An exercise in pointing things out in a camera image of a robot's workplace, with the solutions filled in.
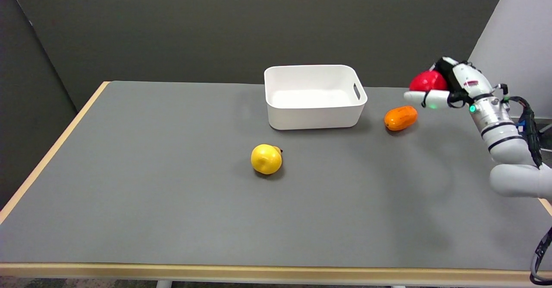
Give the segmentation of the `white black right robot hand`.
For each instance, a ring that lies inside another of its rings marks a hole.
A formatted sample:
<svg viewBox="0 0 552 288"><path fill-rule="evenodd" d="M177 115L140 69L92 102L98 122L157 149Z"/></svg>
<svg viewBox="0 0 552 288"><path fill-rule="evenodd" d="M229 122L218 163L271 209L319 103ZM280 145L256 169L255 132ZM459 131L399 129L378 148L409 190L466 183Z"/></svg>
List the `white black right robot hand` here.
<svg viewBox="0 0 552 288"><path fill-rule="evenodd" d="M473 64L443 56L412 79L403 97L424 109L461 109L491 96L493 91L489 80Z"/></svg>

